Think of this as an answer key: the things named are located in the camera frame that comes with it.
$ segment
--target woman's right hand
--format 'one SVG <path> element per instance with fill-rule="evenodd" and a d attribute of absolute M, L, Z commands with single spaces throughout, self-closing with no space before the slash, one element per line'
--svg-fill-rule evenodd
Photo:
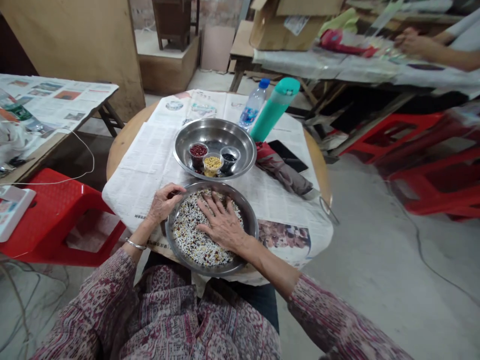
<path fill-rule="evenodd" d="M 407 27 L 405 30 L 403 30 L 403 32 L 400 35 L 398 35 L 395 38 L 395 41 L 394 41 L 395 46 L 398 48 L 400 45 L 402 45 L 408 36 L 418 36 L 418 35 L 419 35 L 419 32 L 415 30 L 413 27 Z"/>
<path fill-rule="evenodd" d="M 214 191 L 211 192 L 211 197 L 203 195 L 203 198 L 208 206 L 200 199 L 197 201 L 197 204 L 210 222 L 210 226 L 199 224 L 196 228 L 207 234 L 222 248 L 245 258 L 247 251 L 251 250 L 259 242 L 253 236 L 248 235 L 240 225 L 240 221 L 237 215 L 235 215 L 234 207 L 232 206 L 232 200 L 227 197 L 225 209 Z"/>

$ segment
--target person's hand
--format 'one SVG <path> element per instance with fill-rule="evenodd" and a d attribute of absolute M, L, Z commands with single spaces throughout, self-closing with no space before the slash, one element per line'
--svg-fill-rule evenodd
<path fill-rule="evenodd" d="M 145 221 L 154 226 L 158 226 L 163 220 L 165 220 L 174 209 L 174 206 L 182 200 L 183 195 L 177 194 L 171 199 L 168 196 L 172 192 L 185 193 L 185 190 L 180 185 L 169 183 L 165 187 L 157 190 L 153 201 L 151 202 L 150 210 L 145 218 Z"/>
<path fill-rule="evenodd" d="M 413 27 L 407 27 L 405 30 L 403 30 L 403 32 L 398 35 L 394 42 L 395 42 L 395 46 L 398 48 L 400 45 L 402 45 L 402 43 L 405 41 L 405 38 L 407 36 L 418 36 L 419 35 L 419 32 L 417 30 L 415 30 Z"/>
<path fill-rule="evenodd" d="M 408 35 L 400 49 L 408 55 L 418 55 L 427 61 L 435 61 L 436 55 L 445 48 L 444 45 L 434 41 L 431 37 Z"/>
<path fill-rule="evenodd" d="M 214 191 L 211 192 L 211 197 L 204 195 L 203 198 L 208 206 L 200 199 L 197 201 L 197 204 L 210 222 L 210 226 L 199 224 L 196 228 L 207 234 L 222 248 L 245 257 L 245 253 L 252 247 L 254 242 L 258 243 L 258 241 L 254 237 L 249 236 L 242 228 L 242 225 L 240 225 L 240 221 L 237 215 L 235 215 L 234 207 L 232 206 L 232 200 L 229 197 L 226 199 L 225 209 Z"/>

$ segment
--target patterned blouse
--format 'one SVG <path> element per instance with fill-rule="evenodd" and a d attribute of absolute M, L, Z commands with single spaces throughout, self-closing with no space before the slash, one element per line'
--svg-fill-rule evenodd
<path fill-rule="evenodd" d="M 33 359 L 281 358 L 273 326 L 223 282 L 210 280 L 198 303 L 183 266 L 151 267 L 134 287 L 136 267 L 119 249 L 95 270 L 59 312 Z M 305 275 L 288 309 L 325 352 L 322 359 L 411 359 Z"/>

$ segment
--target concrete floor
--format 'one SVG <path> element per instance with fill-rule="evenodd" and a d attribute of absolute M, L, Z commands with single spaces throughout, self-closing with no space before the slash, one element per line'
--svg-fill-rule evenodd
<path fill-rule="evenodd" d="M 188 88 L 227 91 L 232 77 L 197 71 Z M 251 79 L 244 79 L 238 92 L 247 95 L 257 86 Z M 145 99 L 149 105 L 159 97 L 146 95 Z M 295 105 L 309 106 L 301 94 Z M 97 163 L 105 164 L 112 138 L 108 137 L 102 121 L 92 118 L 80 131 L 101 135 L 90 139 L 89 146 Z M 81 151 L 77 165 L 88 169 L 90 159 Z M 102 165 L 99 167 L 98 179 L 104 176 Z M 371 319 L 415 359 L 480 359 L 480 308 L 424 265 L 414 225 L 418 226 L 429 265 L 480 299 L 480 222 L 460 224 L 443 215 L 406 215 L 374 168 L 361 164 L 353 156 L 343 156 L 336 164 L 329 165 L 328 170 L 333 211 L 340 225 L 334 230 L 330 246 L 303 271 Z M 146 251 L 139 272 L 147 257 Z M 64 283 L 68 276 L 69 285 L 55 301 L 64 291 L 63 284 L 41 277 L 27 307 L 28 325 L 35 339 L 29 343 L 29 356 L 53 326 L 56 311 L 78 293 L 82 281 L 92 271 L 51 265 L 35 268 Z M 11 273 L 26 302 L 37 277 L 15 268 Z M 0 284 L 2 289 L 8 289 L 0 295 L 1 346 L 10 336 L 20 312 L 4 277 Z M 283 358 L 298 359 L 301 354 L 301 359 L 318 359 L 322 352 L 290 315 L 285 301 L 279 296 L 277 300 Z M 0 353 L 0 359 L 23 356 L 24 337 L 20 328 L 11 345 Z"/>

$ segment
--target bangle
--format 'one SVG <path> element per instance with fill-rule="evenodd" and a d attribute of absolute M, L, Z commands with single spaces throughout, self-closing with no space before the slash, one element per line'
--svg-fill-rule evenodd
<path fill-rule="evenodd" d="M 125 240 L 126 240 L 127 243 L 129 243 L 130 245 L 132 245 L 134 248 L 137 248 L 138 250 L 142 250 L 142 251 L 143 251 L 143 250 L 145 250 L 145 249 L 147 248 L 146 246 L 138 245 L 138 244 L 136 244 L 136 243 L 134 243 L 134 242 L 131 242 L 129 237 L 127 237 Z"/>

